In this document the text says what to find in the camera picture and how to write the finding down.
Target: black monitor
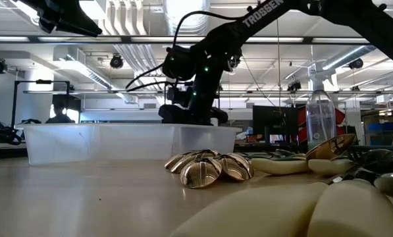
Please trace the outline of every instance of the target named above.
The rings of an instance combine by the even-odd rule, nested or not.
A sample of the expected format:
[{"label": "black monitor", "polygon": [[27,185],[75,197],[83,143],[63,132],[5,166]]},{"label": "black monitor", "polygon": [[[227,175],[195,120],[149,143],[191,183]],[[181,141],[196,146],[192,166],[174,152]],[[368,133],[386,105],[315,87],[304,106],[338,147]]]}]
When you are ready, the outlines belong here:
[{"label": "black monitor", "polygon": [[298,110],[290,107],[253,106],[253,134],[297,135]]}]

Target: ceiling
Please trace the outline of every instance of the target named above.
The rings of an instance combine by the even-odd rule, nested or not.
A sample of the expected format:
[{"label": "ceiling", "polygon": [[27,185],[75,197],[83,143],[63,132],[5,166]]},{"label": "ceiling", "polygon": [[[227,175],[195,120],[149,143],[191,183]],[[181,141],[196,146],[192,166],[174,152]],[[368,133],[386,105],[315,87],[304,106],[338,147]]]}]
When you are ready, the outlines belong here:
[{"label": "ceiling", "polygon": [[[373,1],[375,4],[386,3],[388,5],[387,13],[393,17],[393,0]],[[212,13],[223,14],[226,16],[242,16],[246,14],[246,6],[255,5],[255,1],[247,0],[211,0],[210,11]],[[144,0],[144,26],[150,36],[167,35],[168,27],[165,21],[165,15],[162,12],[161,0]],[[221,25],[226,21],[217,18],[209,18],[208,30]],[[329,36],[329,37],[361,37],[352,29],[345,26],[337,26],[325,19],[308,16],[298,11],[290,11],[277,21],[265,27],[258,32],[257,36]],[[54,32],[56,35],[67,35],[63,32]],[[16,35],[45,35],[39,28],[33,25],[28,17],[25,17],[22,11],[18,9],[0,9],[0,36]],[[27,51],[55,67],[60,67],[58,62],[53,61],[53,44],[7,44],[0,43],[0,51]],[[168,44],[150,45],[158,63],[162,63]],[[131,78],[134,71],[127,63],[121,69],[112,69],[109,65],[113,53],[117,50],[113,45],[105,44],[80,44],[77,45],[86,55],[87,64],[98,70],[104,77],[112,79],[117,85],[125,86]],[[355,49],[358,46],[349,45],[244,45],[242,48],[243,58],[235,74],[223,73],[221,84],[225,90],[278,90],[278,83],[281,82],[282,89],[286,90],[288,83],[294,79],[286,79],[288,75],[299,69],[300,66],[306,66],[315,61],[329,59],[343,51]],[[393,72],[393,62],[383,61],[387,56],[375,50],[362,56],[364,61],[363,68],[350,70],[346,67],[338,68],[337,81],[340,89],[350,88],[360,82],[366,82],[377,79],[382,75]],[[7,61],[10,66],[15,65],[16,61]],[[80,73],[67,70],[62,74],[56,75],[56,78],[63,80],[72,80],[77,88],[95,88],[93,82]],[[299,75],[299,80],[303,90],[308,89],[309,78],[306,74]],[[393,85],[393,76],[384,80],[364,85],[362,90],[379,90],[391,89]]]}]

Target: workbench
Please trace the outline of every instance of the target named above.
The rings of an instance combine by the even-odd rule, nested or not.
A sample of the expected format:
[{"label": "workbench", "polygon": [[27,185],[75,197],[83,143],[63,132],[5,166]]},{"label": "workbench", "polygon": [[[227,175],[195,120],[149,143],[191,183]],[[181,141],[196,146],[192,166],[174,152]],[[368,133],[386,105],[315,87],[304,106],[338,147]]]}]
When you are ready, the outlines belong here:
[{"label": "workbench", "polygon": [[257,172],[248,182],[191,190],[163,165],[122,161],[32,167],[27,159],[0,160],[0,236],[168,236],[238,190],[329,181],[315,174]]}]

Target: robotic arm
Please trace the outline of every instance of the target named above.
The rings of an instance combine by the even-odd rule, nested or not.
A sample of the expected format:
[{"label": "robotic arm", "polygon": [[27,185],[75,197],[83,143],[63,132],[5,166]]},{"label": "robotic arm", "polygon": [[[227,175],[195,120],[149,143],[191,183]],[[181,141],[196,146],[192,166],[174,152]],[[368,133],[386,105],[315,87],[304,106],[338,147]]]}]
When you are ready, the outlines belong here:
[{"label": "robotic arm", "polygon": [[[21,0],[40,16],[41,29],[97,36],[101,29],[81,10],[79,0]],[[166,76],[177,81],[190,80],[186,92],[171,90],[169,99],[187,109],[164,105],[159,114],[163,122],[210,124],[210,117],[227,120],[225,112],[212,108],[221,75],[230,69],[231,59],[238,61],[241,46],[291,9],[321,16],[332,23],[349,26],[393,60],[393,18],[384,13],[386,5],[377,7],[372,0],[265,0],[234,22],[211,30],[205,39],[185,49],[173,44],[163,64]]]},{"label": "robotic arm", "polygon": [[185,123],[209,124],[221,74],[230,56],[238,54],[248,38],[291,9],[349,26],[393,60],[393,18],[384,13],[385,8],[386,5],[377,7],[372,0],[266,0],[255,9],[248,9],[242,18],[213,29],[190,49],[177,45],[168,49],[164,74],[184,81],[194,75],[196,78],[190,96],[180,96],[188,99],[184,103],[188,104],[188,111],[164,105],[159,114],[166,122],[176,122],[174,118],[180,117]]}]

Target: cable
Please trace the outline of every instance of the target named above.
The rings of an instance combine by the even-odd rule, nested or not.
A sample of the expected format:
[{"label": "cable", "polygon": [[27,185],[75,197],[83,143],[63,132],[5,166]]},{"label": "cable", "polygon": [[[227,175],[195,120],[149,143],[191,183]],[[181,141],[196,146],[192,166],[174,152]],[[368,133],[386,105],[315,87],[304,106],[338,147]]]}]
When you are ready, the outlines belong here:
[{"label": "cable", "polygon": [[0,9],[19,9],[18,7],[0,7]]},{"label": "cable", "polygon": [[220,14],[210,13],[210,12],[207,12],[207,11],[193,11],[191,13],[185,14],[180,19],[180,22],[178,22],[178,24],[177,24],[176,33],[174,34],[174,39],[173,39],[173,42],[172,42],[172,46],[173,47],[176,45],[177,35],[178,35],[178,32],[179,32],[180,27],[182,26],[184,20],[186,18],[188,18],[189,16],[192,16],[192,15],[195,15],[195,14],[204,14],[204,15],[207,15],[207,16],[213,16],[213,17],[216,17],[216,18],[219,18],[219,19],[223,19],[223,20],[239,20],[239,19],[241,19],[243,17],[243,16],[239,16],[239,17],[223,16],[223,15],[220,15]]},{"label": "cable", "polygon": [[142,88],[145,88],[145,87],[147,87],[147,86],[154,86],[154,85],[159,85],[159,84],[168,84],[168,85],[171,85],[171,86],[174,85],[174,83],[172,83],[172,82],[167,82],[167,81],[164,81],[164,82],[152,82],[152,83],[144,84],[144,85],[141,85],[141,86],[136,86],[135,88],[132,88],[132,89],[130,89],[130,90],[127,90],[126,93],[127,93],[127,92],[134,92],[134,91],[136,91],[136,90],[138,90],[138,89],[142,89]]},{"label": "cable", "polygon": [[138,79],[141,78],[142,76],[145,76],[146,74],[149,74],[149,73],[151,73],[151,72],[153,72],[153,71],[155,71],[155,70],[158,70],[158,69],[160,69],[162,66],[163,66],[163,63],[161,63],[160,65],[156,66],[155,68],[149,69],[148,71],[146,71],[146,72],[142,73],[141,75],[135,77],[134,79],[132,79],[132,80],[127,84],[126,89],[128,89],[136,80],[138,80]]},{"label": "cable", "polygon": [[[194,11],[194,12],[185,14],[185,15],[180,19],[180,22],[177,24],[176,33],[174,34],[174,39],[173,39],[173,43],[172,43],[172,46],[173,46],[173,47],[176,45],[176,42],[177,42],[177,35],[178,35],[178,32],[180,31],[180,27],[181,27],[181,25],[183,24],[184,20],[186,20],[189,16],[192,16],[192,15],[195,15],[195,14],[204,14],[204,15],[207,15],[207,16],[213,16],[213,17],[216,17],[216,18],[219,18],[219,19],[223,19],[223,20],[239,20],[239,19],[242,18],[242,16],[239,16],[239,17],[229,17],[229,16],[222,16],[222,15],[219,15],[219,14],[210,13],[210,12],[206,12],[206,11]],[[163,66],[163,64],[161,63],[160,65],[156,66],[155,68],[150,69],[150,70],[148,70],[148,71],[142,73],[141,75],[135,77],[134,79],[132,79],[132,80],[126,85],[126,89],[128,89],[136,80],[138,80],[138,79],[141,78],[142,76],[145,76],[146,74],[149,74],[150,72],[153,72],[153,71],[155,71],[155,70],[158,70],[158,69],[160,69],[162,66]],[[129,90],[129,91],[131,92],[131,91],[133,91],[133,90],[138,90],[138,89],[140,89],[140,88],[144,88],[144,87],[152,86],[152,85],[156,85],[156,84],[162,84],[162,83],[166,83],[166,84],[169,83],[169,84],[172,84],[171,82],[155,82],[155,83],[149,83],[149,84],[146,84],[146,85],[138,86],[138,87],[136,87],[136,88],[132,88],[132,89]]]},{"label": "cable", "polygon": [[280,25],[278,23],[278,19],[276,20],[276,36],[277,36],[277,43],[278,43],[278,89],[279,95],[278,95],[278,108],[281,111],[281,50],[280,50]]},{"label": "cable", "polygon": [[274,105],[274,107],[276,107],[276,105],[275,105],[275,104],[265,95],[265,93],[263,93],[263,91],[261,90],[261,87],[260,87],[259,84],[257,83],[257,81],[256,81],[256,79],[255,79],[255,76],[251,73],[251,70],[250,70],[250,67],[249,67],[249,65],[248,65],[248,62],[246,62],[246,58],[243,56],[243,54],[242,54],[242,58],[243,58],[243,61],[244,61],[244,63],[246,64],[246,66],[247,66],[247,68],[248,68],[248,70],[249,70],[250,76],[253,78],[253,81],[255,81],[255,84],[256,84],[256,86],[257,86],[257,89],[262,93],[262,95],[263,95],[264,98],[267,98],[267,100],[269,101],[269,103],[271,103],[272,105]]}]

